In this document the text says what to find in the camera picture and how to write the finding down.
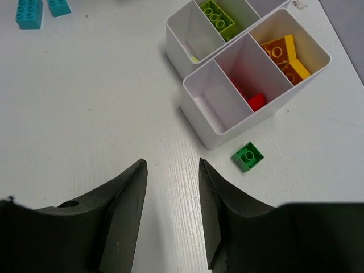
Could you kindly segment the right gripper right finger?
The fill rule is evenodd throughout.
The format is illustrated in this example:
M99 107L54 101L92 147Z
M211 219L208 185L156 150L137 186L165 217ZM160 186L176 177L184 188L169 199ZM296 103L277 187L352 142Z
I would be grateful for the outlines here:
M362 272L363 203L269 206L199 162L208 269L213 272Z

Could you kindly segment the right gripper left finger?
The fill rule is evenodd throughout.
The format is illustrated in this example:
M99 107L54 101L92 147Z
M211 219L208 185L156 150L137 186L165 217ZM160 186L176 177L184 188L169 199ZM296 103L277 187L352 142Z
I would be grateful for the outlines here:
M147 187L147 162L59 206L1 200L2 272L130 272Z

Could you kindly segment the red flower lego piece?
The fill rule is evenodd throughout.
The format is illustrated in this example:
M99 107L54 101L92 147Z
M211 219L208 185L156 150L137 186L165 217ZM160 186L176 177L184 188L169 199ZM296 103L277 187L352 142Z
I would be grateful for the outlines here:
M253 112L260 110L267 104L266 98L263 93L258 93L256 95L252 96L251 98L247 98L244 91L239 87L239 85L232 78L230 78L230 81L233 83L233 85L235 86L237 91L240 93L240 95L248 103L248 105L250 106L250 108L252 109Z

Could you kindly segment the orange yellow lego brick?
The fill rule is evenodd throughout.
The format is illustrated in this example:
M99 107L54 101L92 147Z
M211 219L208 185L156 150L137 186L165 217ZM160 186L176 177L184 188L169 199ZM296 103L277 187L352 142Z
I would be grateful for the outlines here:
M260 46L280 69L289 62L297 59L292 34L284 35L281 38L265 42Z

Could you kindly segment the lime long lego brick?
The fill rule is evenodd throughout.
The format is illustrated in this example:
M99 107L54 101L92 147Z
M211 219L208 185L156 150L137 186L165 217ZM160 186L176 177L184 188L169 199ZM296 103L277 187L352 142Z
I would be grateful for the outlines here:
M215 1L205 1L199 7L224 41L228 42L236 36L237 24Z

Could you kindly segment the pale yellow orange lego stack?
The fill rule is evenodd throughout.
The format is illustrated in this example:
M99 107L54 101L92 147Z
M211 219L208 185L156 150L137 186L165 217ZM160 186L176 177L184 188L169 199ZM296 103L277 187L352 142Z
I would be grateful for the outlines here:
M295 59L282 67L282 72L293 85L297 85L311 76L310 72L301 63L299 59Z

